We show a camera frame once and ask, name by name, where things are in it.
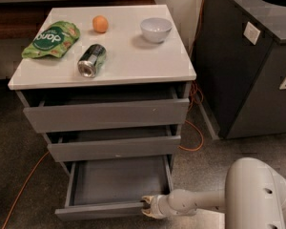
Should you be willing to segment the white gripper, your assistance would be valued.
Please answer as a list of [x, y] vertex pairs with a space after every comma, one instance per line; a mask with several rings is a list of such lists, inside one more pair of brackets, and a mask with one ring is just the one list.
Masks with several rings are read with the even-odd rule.
[[164, 219], [171, 215], [171, 207], [164, 195], [143, 196], [142, 200], [150, 203], [150, 209], [142, 209], [141, 212], [147, 217]]

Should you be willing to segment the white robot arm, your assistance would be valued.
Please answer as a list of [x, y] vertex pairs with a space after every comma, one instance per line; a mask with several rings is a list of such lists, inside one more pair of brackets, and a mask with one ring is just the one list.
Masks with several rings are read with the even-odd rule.
[[174, 189], [143, 200], [148, 207], [142, 213], [154, 219], [193, 216], [205, 209], [223, 212], [226, 229], [286, 229], [286, 179], [256, 158], [235, 161], [222, 190]]

